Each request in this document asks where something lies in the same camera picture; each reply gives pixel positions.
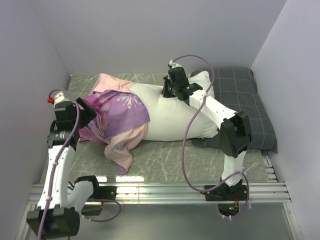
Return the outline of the white pillow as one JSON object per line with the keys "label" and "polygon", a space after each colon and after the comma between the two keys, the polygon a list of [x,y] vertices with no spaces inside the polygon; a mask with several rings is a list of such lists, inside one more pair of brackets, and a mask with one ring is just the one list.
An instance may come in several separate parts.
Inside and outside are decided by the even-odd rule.
{"label": "white pillow", "polygon": [[[204,90],[211,84],[208,71],[201,71],[188,80],[190,83],[199,84]],[[177,97],[163,97],[162,90],[162,86],[146,83],[135,83],[130,87],[130,92],[138,96],[145,105],[150,118],[143,140],[181,141],[197,109],[188,106]],[[217,125],[206,115],[199,113],[189,128],[187,139],[212,138],[217,133]]]}

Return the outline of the purple printed pillowcase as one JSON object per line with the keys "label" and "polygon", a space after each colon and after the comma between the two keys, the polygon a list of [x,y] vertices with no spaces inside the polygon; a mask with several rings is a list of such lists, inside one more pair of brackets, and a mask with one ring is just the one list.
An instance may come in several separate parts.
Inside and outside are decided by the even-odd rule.
{"label": "purple printed pillowcase", "polygon": [[121,175],[130,169],[130,150],[147,134],[150,122],[146,106],[130,91],[133,85],[133,81],[102,73],[83,98],[96,117],[79,130],[80,141],[104,144],[104,155],[118,165]]}

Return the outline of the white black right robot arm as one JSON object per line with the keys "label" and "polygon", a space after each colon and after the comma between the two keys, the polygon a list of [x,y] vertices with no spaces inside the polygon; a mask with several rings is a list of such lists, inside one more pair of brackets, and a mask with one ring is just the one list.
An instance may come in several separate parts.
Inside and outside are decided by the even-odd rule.
{"label": "white black right robot arm", "polygon": [[251,143],[253,134],[248,115],[232,110],[213,97],[197,83],[190,83],[184,68],[173,61],[164,79],[162,95],[165,98],[177,98],[196,109],[188,123],[182,144],[185,145],[191,124],[199,113],[207,116],[218,128],[219,146],[224,153],[224,169],[220,183],[220,194],[226,200],[233,199],[242,180],[243,161]]}

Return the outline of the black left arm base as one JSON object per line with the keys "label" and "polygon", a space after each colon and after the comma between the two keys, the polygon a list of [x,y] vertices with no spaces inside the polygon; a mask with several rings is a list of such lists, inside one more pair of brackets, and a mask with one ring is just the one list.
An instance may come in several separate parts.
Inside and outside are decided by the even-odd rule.
{"label": "black left arm base", "polygon": [[90,198],[81,210],[85,217],[99,216],[106,204],[112,204],[116,200],[117,187],[103,185],[98,188],[97,194]]}

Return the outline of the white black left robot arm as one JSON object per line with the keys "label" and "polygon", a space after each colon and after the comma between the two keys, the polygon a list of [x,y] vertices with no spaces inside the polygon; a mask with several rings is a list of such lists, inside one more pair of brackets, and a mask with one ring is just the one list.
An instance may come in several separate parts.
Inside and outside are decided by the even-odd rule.
{"label": "white black left robot arm", "polygon": [[26,217],[39,240],[76,236],[86,201],[95,201],[101,195],[94,175],[81,176],[72,190],[68,188],[79,130],[96,117],[96,112],[80,97],[76,103],[57,96],[49,97],[48,102],[54,105],[56,119],[51,123],[47,137],[47,174],[37,206]]}

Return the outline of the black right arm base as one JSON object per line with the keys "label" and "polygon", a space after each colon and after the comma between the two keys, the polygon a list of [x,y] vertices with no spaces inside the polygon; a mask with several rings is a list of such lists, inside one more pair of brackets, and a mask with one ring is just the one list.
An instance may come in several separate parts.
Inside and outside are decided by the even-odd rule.
{"label": "black right arm base", "polygon": [[209,191],[213,187],[214,185],[205,185],[205,192],[202,194],[207,202],[217,202],[218,211],[222,216],[232,219],[244,210],[240,207],[240,201],[245,201],[246,206],[249,200],[249,190],[246,185],[242,184],[242,180],[233,186],[223,183],[218,188]]}

